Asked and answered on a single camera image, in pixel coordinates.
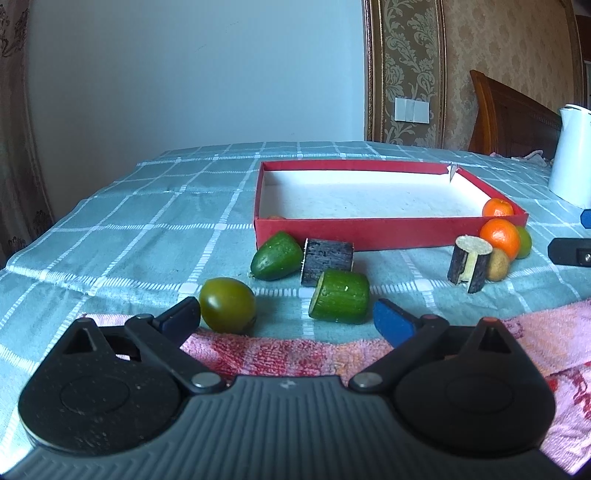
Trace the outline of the teal checked tablecloth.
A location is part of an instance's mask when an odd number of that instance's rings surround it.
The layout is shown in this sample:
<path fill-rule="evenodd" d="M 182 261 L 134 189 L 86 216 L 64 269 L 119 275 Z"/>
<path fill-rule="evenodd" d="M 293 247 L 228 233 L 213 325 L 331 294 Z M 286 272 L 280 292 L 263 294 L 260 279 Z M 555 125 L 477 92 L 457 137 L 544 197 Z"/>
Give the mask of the teal checked tablecloth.
<path fill-rule="evenodd" d="M 170 151 L 81 201 L 1 272 L 1 467 L 30 450 L 17 411 L 20 392 L 71 322 L 89 316 L 117 324 L 158 314 L 204 282 L 249 283 L 259 317 L 252 337 L 342 344 L 380 339 L 372 323 L 346 326 L 308 317 L 311 291 L 297 277 L 252 280 L 252 227 L 259 165 L 270 160 L 379 159 L 461 166 L 528 213 L 530 255 L 508 278 L 477 294 L 448 281 L 449 248 L 361 253 L 355 266 L 385 297 L 417 315 L 469 325 L 505 321 L 588 300 L 590 272 L 547 255 L 559 237 L 588 238 L 579 210 L 548 189 L 549 172 L 465 151 L 367 142 L 256 143 Z"/>

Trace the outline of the white electric kettle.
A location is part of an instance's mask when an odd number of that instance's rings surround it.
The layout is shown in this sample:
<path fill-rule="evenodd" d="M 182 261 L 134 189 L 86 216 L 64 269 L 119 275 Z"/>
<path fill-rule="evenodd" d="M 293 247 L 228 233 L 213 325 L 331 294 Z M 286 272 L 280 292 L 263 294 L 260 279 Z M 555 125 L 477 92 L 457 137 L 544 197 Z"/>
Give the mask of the white electric kettle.
<path fill-rule="evenodd" d="M 562 127 L 553 160 L 549 189 L 570 204 L 589 209 L 591 203 L 591 116 L 575 104 L 560 109 Z"/>

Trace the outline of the green cucumber end piece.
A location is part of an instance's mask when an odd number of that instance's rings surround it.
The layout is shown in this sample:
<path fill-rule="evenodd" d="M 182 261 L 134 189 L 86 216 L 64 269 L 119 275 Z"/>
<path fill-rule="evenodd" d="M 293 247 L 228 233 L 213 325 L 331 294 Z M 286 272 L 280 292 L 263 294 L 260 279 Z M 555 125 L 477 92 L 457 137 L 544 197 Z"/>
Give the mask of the green cucumber end piece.
<path fill-rule="evenodd" d="M 270 237 L 252 258 L 250 274 L 263 281 L 280 280 L 301 269 L 304 251 L 287 232 Z"/>

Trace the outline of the white wall switch panel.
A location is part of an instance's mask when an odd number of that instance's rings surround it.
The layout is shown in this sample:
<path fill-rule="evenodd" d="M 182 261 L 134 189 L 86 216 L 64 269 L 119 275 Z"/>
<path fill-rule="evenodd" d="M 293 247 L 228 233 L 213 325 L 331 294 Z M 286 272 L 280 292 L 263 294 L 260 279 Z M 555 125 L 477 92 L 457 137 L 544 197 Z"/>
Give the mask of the white wall switch panel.
<path fill-rule="evenodd" d="M 429 124 L 430 120 L 430 103 L 428 101 L 394 98 L 394 121 Z"/>

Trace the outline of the green tomato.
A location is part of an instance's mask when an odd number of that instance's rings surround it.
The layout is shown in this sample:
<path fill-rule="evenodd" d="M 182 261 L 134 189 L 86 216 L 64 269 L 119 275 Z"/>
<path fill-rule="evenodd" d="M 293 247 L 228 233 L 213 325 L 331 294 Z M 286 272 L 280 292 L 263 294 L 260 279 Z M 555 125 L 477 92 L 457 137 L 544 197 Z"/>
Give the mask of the green tomato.
<path fill-rule="evenodd" d="M 520 238 L 520 249 L 517 254 L 517 259 L 525 259 L 530 255 L 532 249 L 532 238 L 525 227 L 517 226 L 516 230 Z"/>
<path fill-rule="evenodd" d="M 256 296 L 238 280 L 228 277 L 207 280 L 198 301 L 204 322 L 216 333 L 240 334 L 256 321 Z"/>

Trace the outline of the pink cloth on bed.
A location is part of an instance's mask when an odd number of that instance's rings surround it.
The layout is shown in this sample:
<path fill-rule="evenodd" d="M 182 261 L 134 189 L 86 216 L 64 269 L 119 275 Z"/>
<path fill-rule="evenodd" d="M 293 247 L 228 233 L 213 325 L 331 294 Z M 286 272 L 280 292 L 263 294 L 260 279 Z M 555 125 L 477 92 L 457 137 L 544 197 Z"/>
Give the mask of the pink cloth on bed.
<path fill-rule="evenodd" d="M 508 158 L 508 159 L 511 159 L 516 162 L 530 163 L 530 164 L 536 164 L 536 165 L 542 165 L 542 166 L 551 165 L 553 163 L 552 159 L 547 159 L 544 156 L 544 152 L 542 150 L 534 150 L 534 151 L 532 151 L 526 155 L 523 155 L 523 156 L 516 156 L 516 155 L 510 156 L 509 154 L 505 155 L 505 154 L 500 154 L 497 152 L 492 152 L 490 154 L 490 157 Z"/>

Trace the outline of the dark eggplant chunk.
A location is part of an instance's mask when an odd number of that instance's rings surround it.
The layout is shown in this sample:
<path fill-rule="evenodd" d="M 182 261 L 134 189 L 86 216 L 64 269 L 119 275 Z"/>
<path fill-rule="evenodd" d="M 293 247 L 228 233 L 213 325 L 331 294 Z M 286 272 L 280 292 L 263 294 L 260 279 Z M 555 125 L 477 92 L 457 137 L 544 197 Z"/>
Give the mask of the dark eggplant chunk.
<path fill-rule="evenodd" d="M 353 244 L 308 238 L 304 242 L 301 286 L 315 287 L 325 270 L 352 271 Z"/>

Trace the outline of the split eggplant chunk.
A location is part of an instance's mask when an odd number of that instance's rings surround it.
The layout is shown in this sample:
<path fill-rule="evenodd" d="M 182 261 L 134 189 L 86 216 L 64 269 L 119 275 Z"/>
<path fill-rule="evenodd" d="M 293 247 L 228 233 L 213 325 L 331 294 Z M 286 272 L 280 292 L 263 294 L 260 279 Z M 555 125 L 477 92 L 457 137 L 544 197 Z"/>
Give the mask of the split eggplant chunk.
<path fill-rule="evenodd" d="M 488 241 L 472 235 L 459 236 L 454 243 L 448 280 L 456 285 L 465 283 L 468 294 L 481 291 L 492 253 L 493 246 Z"/>

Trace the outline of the red shallow cardboard box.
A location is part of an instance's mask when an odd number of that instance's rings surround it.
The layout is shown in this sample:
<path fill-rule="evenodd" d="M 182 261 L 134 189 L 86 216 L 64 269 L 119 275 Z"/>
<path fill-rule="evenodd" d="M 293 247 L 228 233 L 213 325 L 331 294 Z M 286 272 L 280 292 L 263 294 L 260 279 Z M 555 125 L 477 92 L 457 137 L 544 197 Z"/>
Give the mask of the red shallow cardboard box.
<path fill-rule="evenodd" d="M 276 232 L 349 242 L 358 251 L 449 246 L 487 222 L 500 191 L 455 164 L 388 160 L 264 161 L 254 198 L 256 244 Z M 266 217 L 280 215 L 286 220 Z"/>

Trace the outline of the orange mandarin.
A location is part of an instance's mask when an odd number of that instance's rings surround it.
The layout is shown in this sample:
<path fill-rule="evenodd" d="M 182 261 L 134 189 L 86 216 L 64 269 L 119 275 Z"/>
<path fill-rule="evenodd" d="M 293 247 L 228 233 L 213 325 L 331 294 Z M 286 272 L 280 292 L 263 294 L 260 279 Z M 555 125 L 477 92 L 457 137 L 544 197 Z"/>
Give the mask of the orange mandarin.
<path fill-rule="evenodd" d="M 483 217 L 503 217 L 514 214 L 513 205 L 501 198 L 489 199 L 482 209 Z"/>
<path fill-rule="evenodd" d="M 479 236 L 494 248 L 504 251 L 511 261 L 517 258 L 521 248 L 519 231 L 505 218 L 495 217 L 487 221 L 480 229 Z"/>

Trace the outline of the pink towel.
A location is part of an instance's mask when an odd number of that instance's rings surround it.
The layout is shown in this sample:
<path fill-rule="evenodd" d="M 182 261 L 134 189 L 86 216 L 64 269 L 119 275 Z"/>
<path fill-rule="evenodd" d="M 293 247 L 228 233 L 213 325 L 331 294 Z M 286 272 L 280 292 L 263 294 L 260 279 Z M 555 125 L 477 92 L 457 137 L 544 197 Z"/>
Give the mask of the pink towel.
<path fill-rule="evenodd" d="M 590 460 L 590 302 L 523 314 L 505 326 L 554 392 L 557 409 L 543 452 L 570 474 Z M 280 340 L 199 329 L 181 349 L 225 379 L 236 375 L 354 374 L 391 351 L 383 339 L 332 344 Z"/>

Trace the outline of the wooden headboard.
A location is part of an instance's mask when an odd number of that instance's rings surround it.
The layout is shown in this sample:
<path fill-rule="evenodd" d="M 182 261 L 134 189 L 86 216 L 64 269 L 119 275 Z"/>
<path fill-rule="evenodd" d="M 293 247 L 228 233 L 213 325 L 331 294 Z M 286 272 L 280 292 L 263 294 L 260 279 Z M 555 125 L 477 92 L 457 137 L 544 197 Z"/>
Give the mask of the wooden headboard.
<path fill-rule="evenodd" d="M 541 150 L 554 158 L 562 126 L 557 113 L 480 71 L 470 76 L 478 101 L 470 152 L 510 158 Z"/>

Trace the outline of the patterned brown curtain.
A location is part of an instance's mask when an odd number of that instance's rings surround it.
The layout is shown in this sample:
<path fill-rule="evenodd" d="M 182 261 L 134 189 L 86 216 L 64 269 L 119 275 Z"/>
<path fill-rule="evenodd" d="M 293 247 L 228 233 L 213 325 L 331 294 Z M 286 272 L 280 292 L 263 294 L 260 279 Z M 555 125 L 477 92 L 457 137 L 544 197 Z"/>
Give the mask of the patterned brown curtain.
<path fill-rule="evenodd" d="M 28 1 L 1 3 L 1 264 L 43 235 L 54 216 L 30 120 Z"/>

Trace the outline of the brown kiwi fruit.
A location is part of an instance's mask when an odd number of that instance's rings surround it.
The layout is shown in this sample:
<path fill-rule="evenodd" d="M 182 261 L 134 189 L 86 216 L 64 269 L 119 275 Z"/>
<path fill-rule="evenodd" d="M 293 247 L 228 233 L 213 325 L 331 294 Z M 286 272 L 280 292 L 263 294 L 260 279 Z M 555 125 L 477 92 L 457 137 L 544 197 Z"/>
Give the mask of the brown kiwi fruit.
<path fill-rule="evenodd" d="M 486 278 L 491 282 L 499 282 L 504 280 L 510 270 L 510 257 L 499 248 L 494 248 L 489 259 Z"/>

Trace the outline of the gold wallpaper frame moulding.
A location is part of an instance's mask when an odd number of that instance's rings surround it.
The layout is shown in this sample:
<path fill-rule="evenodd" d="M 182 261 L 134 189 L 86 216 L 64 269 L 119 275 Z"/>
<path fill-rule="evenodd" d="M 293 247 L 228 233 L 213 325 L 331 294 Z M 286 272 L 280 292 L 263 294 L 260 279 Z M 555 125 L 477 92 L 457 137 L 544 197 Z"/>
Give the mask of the gold wallpaper frame moulding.
<path fill-rule="evenodd" d="M 363 1 L 365 138 L 441 148 L 447 99 L 447 45 L 441 1 Z M 427 124 L 394 118 L 398 98 L 429 104 Z"/>

